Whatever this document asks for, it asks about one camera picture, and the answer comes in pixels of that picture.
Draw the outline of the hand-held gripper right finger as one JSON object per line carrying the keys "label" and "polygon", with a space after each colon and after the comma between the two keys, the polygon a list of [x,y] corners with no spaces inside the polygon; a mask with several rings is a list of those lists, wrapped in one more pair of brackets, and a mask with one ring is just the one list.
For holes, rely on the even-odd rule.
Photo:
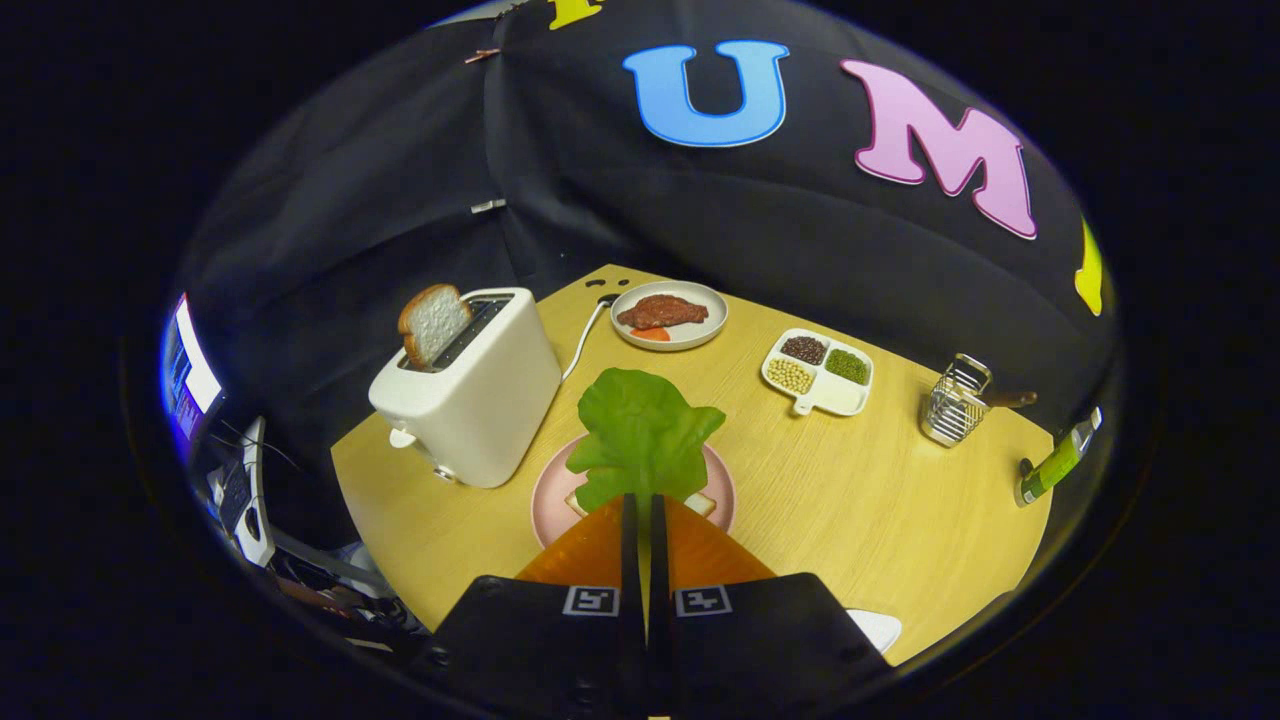
{"label": "hand-held gripper right finger", "polygon": [[710,520],[657,496],[650,692],[672,719],[837,719],[892,667],[820,578],[778,574]]}

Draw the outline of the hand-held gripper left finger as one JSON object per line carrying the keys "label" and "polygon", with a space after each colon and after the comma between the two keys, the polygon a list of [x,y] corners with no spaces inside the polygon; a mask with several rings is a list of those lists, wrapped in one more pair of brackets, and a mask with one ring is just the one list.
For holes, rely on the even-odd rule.
{"label": "hand-held gripper left finger", "polygon": [[644,719],[645,653],[626,495],[516,577],[475,578],[419,653],[419,675],[486,719]]}

